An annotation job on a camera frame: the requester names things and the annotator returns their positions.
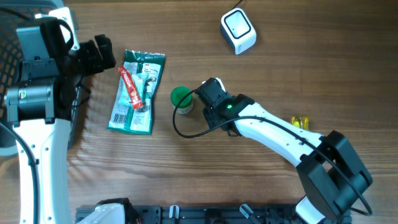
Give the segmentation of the Knorr stock cube jar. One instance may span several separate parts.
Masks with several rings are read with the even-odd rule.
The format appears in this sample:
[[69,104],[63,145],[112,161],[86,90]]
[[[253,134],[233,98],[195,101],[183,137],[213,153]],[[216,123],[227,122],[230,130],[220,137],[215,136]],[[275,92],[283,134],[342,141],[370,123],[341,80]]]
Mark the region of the Knorr stock cube jar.
[[178,114],[187,114],[192,110],[193,98],[192,94],[187,96],[189,93],[190,89],[185,86],[178,86],[172,90],[170,99],[174,108],[180,103],[177,109]]

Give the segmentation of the grey plastic shopping basket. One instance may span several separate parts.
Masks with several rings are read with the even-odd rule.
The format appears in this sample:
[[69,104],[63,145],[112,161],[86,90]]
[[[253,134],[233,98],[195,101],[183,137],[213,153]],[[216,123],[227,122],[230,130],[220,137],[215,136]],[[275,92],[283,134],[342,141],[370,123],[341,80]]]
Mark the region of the grey plastic shopping basket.
[[[65,7],[65,4],[62,0],[1,1],[1,6],[21,14],[26,13],[27,16],[33,17],[38,13],[48,14],[48,12],[44,12],[45,9],[58,9]],[[7,88],[18,79],[17,64],[22,57],[22,51],[17,49],[20,45],[16,41],[16,25],[21,21],[16,16],[1,12],[1,123],[6,124],[9,128],[11,124],[7,123],[4,97]],[[78,109],[73,109],[72,130],[68,141],[68,151],[73,146],[77,115]],[[15,156],[17,154],[16,143],[11,137],[7,131],[1,128],[1,157]]]

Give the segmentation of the red Nescafe stick sachet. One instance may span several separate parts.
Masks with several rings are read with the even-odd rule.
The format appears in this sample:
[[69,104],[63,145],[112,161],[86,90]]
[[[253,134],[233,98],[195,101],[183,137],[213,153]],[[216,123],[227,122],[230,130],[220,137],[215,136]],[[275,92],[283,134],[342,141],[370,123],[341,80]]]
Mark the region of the red Nescafe stick sachet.
[[125,67],[118,67],[118,72],[123,80],[122,92],[119,105],[130,106],[138,110],[144,106],[144,81],[146,76],[143,73],[131,74]]

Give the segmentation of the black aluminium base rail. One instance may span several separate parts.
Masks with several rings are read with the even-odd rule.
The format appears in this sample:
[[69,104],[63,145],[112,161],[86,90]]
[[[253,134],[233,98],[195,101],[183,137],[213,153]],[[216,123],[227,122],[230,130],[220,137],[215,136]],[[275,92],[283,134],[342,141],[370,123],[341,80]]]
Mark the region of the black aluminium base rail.
[[179,207],[132,205],[128,198],[103,200],[76,210],[76,223],[332,223],[316,217],[306,221],[294,204]]

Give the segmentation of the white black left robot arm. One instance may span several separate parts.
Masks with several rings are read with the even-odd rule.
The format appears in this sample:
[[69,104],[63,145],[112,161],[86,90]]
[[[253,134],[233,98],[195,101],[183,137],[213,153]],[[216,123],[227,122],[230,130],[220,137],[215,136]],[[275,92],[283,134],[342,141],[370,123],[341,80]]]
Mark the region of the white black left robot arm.
[[8,131],[19,157],[21,223],[71,223],[67,151],[85,77],[113,68],[105,35],[79,42],[68,7],[27,18],[16,29],[20,79],[6,94]]

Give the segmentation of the green 3M product package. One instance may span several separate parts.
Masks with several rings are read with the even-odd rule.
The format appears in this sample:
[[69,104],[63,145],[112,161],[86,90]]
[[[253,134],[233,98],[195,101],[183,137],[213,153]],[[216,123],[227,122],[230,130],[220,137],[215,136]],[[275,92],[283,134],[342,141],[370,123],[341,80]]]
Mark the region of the green 3M product package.
[[127,134],[151,134],[153,125],[153,104],[162,78],[165,55],[152,52],[126,50],[123,67],[131,74],[137,87],[143,107],[133,109],[124,80],[119,79],[108,130]]

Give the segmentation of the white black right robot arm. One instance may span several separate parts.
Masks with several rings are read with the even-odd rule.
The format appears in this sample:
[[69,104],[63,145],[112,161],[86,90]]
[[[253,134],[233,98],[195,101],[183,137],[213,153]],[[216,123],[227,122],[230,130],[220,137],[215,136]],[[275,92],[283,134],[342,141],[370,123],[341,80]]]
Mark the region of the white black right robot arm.
[[296,168],[305,192],[295,206],[302,221],[340,221],[372,184],[354,147],[338,131],[324,136],[297,128],[246,95],[230,95],[217,78],[203,82],[195,94],[205,105],[203,113],[211,128],[253,139]]

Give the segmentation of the white barcode scanner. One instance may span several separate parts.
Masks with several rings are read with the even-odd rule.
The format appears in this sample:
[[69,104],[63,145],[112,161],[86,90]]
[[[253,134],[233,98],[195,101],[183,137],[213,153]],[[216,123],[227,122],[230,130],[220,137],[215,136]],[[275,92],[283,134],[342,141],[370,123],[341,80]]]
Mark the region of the white barcode scanner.
[[236,55],[251,48],[257,39],[257,33],[246,13],[234,8],[220,20],[220,32]]

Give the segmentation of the yellow dish soap bottle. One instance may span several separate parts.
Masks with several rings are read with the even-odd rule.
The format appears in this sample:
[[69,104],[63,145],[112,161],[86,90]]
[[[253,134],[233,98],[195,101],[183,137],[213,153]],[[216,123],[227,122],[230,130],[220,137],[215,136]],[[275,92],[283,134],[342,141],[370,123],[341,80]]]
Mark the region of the yellow dish soap bottle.
[[306,131],[309,130],[309,118],[308,116],[300,115],[293,116],[290,122],[297,128],[304,129]]

